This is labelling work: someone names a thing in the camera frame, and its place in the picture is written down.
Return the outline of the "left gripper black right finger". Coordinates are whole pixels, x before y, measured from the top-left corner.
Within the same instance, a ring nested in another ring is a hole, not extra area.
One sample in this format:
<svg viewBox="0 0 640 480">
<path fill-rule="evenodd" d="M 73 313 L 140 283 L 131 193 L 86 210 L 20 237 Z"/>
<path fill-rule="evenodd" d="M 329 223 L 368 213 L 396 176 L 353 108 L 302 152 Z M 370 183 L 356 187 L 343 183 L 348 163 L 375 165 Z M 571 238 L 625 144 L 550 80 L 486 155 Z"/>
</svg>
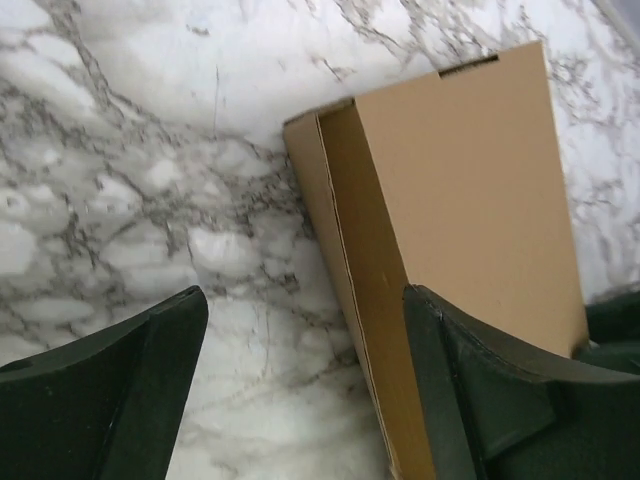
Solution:
<svg viewBox="0 0 640 480">
<path fill-rule="evenodd" d="M 564 358 L 417 285 L 404 320 L 439 479 L 635 479 L 639 374 Z"/>
</svg>

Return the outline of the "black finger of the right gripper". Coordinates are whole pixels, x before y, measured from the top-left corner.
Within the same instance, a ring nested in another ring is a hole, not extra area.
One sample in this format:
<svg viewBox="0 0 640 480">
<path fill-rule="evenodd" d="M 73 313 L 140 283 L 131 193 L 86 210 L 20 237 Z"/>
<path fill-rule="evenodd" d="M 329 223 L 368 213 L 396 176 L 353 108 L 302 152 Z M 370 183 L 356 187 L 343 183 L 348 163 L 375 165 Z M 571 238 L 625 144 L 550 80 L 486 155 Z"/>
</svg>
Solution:
<svg viewBox="0 0 640 480">
<path fill-rule="evenodd" d="M 625 292 L 586 307 L 589 344 L 574 359 L 614 371 L 639 374 L 639 292 Z"/>
</svg>

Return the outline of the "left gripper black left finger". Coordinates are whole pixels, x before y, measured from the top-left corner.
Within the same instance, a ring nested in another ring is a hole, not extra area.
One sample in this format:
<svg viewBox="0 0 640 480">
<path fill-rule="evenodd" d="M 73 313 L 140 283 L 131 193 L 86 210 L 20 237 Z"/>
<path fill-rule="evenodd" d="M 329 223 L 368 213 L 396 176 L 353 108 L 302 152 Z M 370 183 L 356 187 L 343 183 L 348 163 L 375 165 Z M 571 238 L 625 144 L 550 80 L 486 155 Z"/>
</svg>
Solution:
<svg viewBox="0 0 640 480">
<path fill-rule="evenodd" d="M 2 478 L 165 478 L 207 323 L 192 286 L 2 366 Z"/>
</svg>

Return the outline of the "brown cardboard box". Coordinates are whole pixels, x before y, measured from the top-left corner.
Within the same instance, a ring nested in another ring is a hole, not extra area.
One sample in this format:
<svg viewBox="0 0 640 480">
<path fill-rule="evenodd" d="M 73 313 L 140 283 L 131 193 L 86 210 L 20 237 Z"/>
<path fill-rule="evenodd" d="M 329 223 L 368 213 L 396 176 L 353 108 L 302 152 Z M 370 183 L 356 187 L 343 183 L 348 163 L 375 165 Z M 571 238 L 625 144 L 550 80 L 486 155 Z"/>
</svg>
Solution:
<svg viewBox="0 0 640 480">
<path fill-rule="evenodd" d="M 306 111 L 283 135 L 391 475 L 431 479 L 407 285 L 563 357 L 588 340 L 543 45 Z"/>
</svg>

